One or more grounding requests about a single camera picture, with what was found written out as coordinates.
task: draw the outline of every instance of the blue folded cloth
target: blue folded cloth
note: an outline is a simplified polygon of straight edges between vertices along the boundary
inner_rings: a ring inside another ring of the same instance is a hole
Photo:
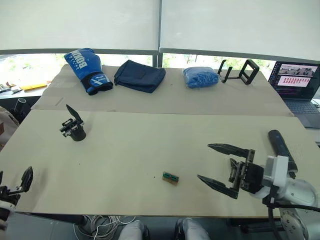
[[[183,70],[184,81],[188,88],[203,88],[217,84],[219,76],[211,67],[194,66]]]
[[[114,75],[114,84],[153,93],[166,75],[164,68],[155,68],[128,60]]]

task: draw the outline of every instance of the floor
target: floor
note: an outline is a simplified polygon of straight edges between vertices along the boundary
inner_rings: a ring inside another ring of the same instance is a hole
[[[149,228],[151,240],[172,240],[178,217],[137,217]],[[228,226],[225,218],[197,218],[207,230],[212,240],[273,240],[271,232],[241,233],[238,227]],[[53,221],[46,218],[14,214],[8,219],[6,237],[8,240],[77,240],[71,223]],[[117,240],[122,226],[114,236]],[[89,237],[78,234],[79,240]]]

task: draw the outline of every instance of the black cable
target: black cable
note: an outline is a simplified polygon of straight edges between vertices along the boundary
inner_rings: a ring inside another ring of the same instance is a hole
[[[272,207],[268,207],[268,218],[269,218],[269,222],[271,224],[271,228],[272,228],[272,231],[273,231],[273,234],[274,234],[276,240],[282,240],[282,238],[278,232],[278,229],[276,227],[276,224],[275,224],[274,209]]]
[[[314,206],[305,206],[305,205],[298,205],[298,204],[279,204],[279,203],[275,203],[272,206],[275,208],[282,208],[282,209],[305,209],[305,210],[311,210],[311,211],[320,213],[320,208],[314,207]]]

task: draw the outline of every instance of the blue boxing glove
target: blue boxing glove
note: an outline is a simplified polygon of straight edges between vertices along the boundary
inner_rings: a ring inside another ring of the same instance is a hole
[[[81,48],[64,55],[89,95],[112,89],[113,83],[102,72],[101,61],[91,48]]]

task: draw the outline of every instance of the table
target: table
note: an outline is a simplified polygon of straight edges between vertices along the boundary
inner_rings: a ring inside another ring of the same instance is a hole
[[[273,155],[268,131],[278,129],[298,166],[297,178],[320,189],[320,150],[295,117],[80,111],[86,139],[64,138],[64,110],[32,110],[2,152],[3,184],[20,184],[34,169],[19,212],[88,215],[266,217],[261,200],[216,192],[197,174],[227,183],[228,156],[207,147],[227,143]],[[180,177],[177,186],[163,171]]]
[[[118,67],[102,66],[102,69],[113,81]],[[165,70],[164,80],[151,94],[117,85],[112,90],[89,96],[70,66],[64,65],[33,109],[65,110],[68,104],[82,111],[293,116],[261,72],[250,85],[240,79],[229,79],[212,87],[189,89],[181,69]]]

